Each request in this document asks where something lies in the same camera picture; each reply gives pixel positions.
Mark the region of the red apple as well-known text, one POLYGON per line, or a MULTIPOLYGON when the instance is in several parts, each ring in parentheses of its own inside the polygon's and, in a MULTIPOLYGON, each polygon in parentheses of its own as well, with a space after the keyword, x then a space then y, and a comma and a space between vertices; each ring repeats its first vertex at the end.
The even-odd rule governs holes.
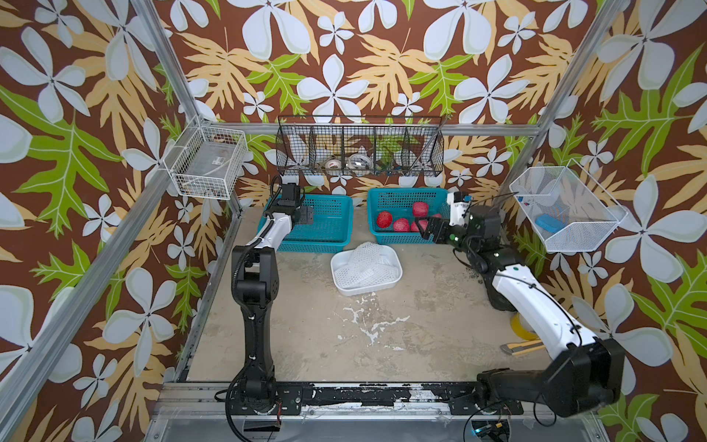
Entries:
POLYGON ((388 211, 381 211, 377 214, 376 225, 379 229, 390 228, 393 225, 393 215, 388 211))
POLYGON ((406 233, 410 231, 410 222, 408 219, 400 218, 393 222, 393 231, 396 233, 406 233))

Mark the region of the white foam net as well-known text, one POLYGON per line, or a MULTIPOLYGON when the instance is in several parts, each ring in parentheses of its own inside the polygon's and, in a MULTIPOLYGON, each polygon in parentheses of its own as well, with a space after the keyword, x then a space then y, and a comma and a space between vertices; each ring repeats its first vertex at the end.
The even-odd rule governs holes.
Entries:
POLYGON ((395 281, 398 276, 396 267, 384 264, 374 264, 366 268, 346 265, 334 273, 336 284, 346 290, 387 284, 395 281))
POLYGON ((353 275, 356 278, 397 278, 398 267, 388 259, 386 246, 366 242, 353 250, 349 260, 353 275))

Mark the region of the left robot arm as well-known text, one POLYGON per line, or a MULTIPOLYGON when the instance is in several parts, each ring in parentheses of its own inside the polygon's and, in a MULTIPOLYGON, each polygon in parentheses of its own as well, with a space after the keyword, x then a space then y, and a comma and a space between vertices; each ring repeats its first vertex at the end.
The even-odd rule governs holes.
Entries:
POLYGON ((276 252, 297 225, 312 222, 309 208, 277 204, 265 212, 265 223, 254 238, 232 250, 231 295, 244 324, 245 360, 226 393, 226 412, 243 409, 272 412, 277 399, 270 318, 280 279, 276 252))

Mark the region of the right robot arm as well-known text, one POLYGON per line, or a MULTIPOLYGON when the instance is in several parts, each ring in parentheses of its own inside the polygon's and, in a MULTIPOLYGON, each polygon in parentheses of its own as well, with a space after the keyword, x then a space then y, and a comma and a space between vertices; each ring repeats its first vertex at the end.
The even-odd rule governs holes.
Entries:
POLYGON ((448 219, 418 217, 415 226, 423 239, 460 253, 460 262, 482 277, 492 305, 524 318, 552 359, 545 370, 482 372, 474 390, 480 408, 525 401, 570 417, 620 399, 623 347, 583 326, 542 287, 517 250, 503 243, 497 209, 453 202, 448 219))

